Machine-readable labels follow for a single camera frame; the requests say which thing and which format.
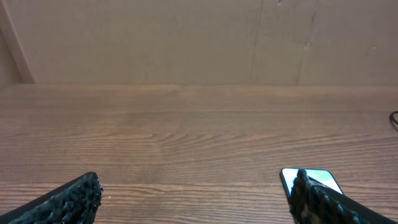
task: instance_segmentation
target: smartphone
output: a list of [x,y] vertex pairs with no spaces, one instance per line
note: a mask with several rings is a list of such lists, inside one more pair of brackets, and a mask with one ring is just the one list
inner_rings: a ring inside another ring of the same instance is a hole
[[[282,179],[287,197],[290,197],[292,194],[293,181],[297,177],[298,171],[299,169],[297,168],[283,168],[280,171],[280,178]],[[309,177],[344,195],[331,172],[323,169],[305,169],[305,171]]]

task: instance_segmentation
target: wood grain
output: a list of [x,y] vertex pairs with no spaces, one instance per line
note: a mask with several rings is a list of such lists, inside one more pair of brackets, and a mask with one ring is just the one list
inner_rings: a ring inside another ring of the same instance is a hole
[[13,86],[0,94],[0,213],[94,171],[106,194],[96,223],[293,223],[279,171],[311,167],[397,221],[397,93]]

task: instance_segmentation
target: cable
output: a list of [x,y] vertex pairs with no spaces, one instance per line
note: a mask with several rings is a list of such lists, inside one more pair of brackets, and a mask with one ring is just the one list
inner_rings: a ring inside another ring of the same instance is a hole
[[395,114],[398,114],[398,111],[394,111],[390,114],[390,122],[392,125],[394,125],[394,123],[396,125],[398,125],[398,121],[396,120],[396,118],[394,117]]

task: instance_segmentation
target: wall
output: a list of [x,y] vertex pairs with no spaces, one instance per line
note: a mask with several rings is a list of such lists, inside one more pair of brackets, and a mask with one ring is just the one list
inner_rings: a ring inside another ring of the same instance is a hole
[[0,90],[19,82],[19,75],[0,31]]
[[398,84],[396,0],[2,1],[36,83]]

